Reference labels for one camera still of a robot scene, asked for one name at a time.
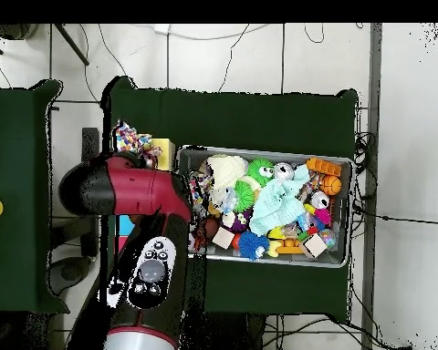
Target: pink ball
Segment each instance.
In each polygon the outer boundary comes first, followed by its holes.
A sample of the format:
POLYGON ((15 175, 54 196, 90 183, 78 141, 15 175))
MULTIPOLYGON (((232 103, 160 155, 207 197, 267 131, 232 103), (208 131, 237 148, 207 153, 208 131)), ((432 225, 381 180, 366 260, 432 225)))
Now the pink ball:
POLYGON ((322 222, 324 222, 326 225, 331 223, 331 215, 329 214, 329 211, 326 208, 315 210, 315 216, 319 218, 322 222))

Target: dark green cloth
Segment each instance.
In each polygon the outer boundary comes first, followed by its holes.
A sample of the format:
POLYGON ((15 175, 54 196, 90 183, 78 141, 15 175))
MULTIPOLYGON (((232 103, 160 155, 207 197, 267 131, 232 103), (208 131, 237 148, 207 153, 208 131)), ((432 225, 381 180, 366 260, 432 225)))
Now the dark green cloth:
MULTIPOLYGON (((252 95, 135 89, 110 93, 110 124, 180 145, 256 149, 353 159, 357 93, 252 95)), ((339 269, 209 261, 205 310, 332 314, 347 319, 349 264, 339 269)))
POLYGON ((0 311, 64 313, 47 288, 47 109, 60 83, 0 89, 0 311))

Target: table leg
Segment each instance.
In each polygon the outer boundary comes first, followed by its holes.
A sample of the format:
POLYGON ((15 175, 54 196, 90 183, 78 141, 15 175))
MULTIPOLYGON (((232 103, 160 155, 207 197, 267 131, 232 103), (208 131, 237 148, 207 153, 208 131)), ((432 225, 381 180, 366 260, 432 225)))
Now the table leg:
POLYGON ((73 48, 73 51, 75 51, 75 54, 78 55, 78 57, 81 59, 81 61, 84 63, 85 66, 89 66, 89 62, 86 59, 86 57, 82 54, 82 52, 79 50, 78 46, 75 44, 71 36, 68 34, 68 32, 65 30, 65 28, 62 25, 54 24, 56 29, 60 34, 62 34, 63 38, 67 40, 67 43, 70 45, 71 48, 73 48))

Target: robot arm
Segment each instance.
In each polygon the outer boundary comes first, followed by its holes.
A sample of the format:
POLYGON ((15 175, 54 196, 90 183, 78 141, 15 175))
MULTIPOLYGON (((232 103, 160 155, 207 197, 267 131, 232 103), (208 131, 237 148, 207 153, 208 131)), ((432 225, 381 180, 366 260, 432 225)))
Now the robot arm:
POLYGON ((60 183, 77 215, 140 214, 109 278, 103 350, 176 350, 191 207, 180 176, 141 169, 125 152, 79 164, 60 183))

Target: gray bin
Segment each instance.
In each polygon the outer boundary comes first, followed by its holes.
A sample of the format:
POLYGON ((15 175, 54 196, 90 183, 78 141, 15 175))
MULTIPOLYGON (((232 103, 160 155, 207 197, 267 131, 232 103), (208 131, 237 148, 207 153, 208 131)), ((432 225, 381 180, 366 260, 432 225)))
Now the gray bin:
POLYGON ((287 162, 304 164, 308 159, 317 157, 341 166, 340 181, 342 189, 335 198, 335 211, 333 217, 333 231, 338 235, 338 242, 330 250, 324 251, 316 259, 310 259, 303 253, 299 254, 279 254, 277 258, 271 258, 264 255, 262 258, 252 262, 246 258, 240 257, 239 252, 235 251, 232 246, 224 250, 219 246, 208 246, 206 255, 208 259, 219 259, 228 261, 250 262, 250 263, 268 263, 268 264, 290 264, 306 265, 328 268, 339 268, 345 265, 349 258, 350 242, 350 223, 352 219, 352 201, 355 182, 355 164, 350 159, 338 157, 325 157, 316 155, 302 155, 291 153, 276 153, 270 151, 257 150, 240 150, 225 148, 206 148, 198 146, 184 145, 176 153, 176 172, 187 175, 190 170, 198 170, 208 157, 214 154, 227 154, 230 156, 241 156, 248 161, 254 159, 268 159, 274 163, 287 162))

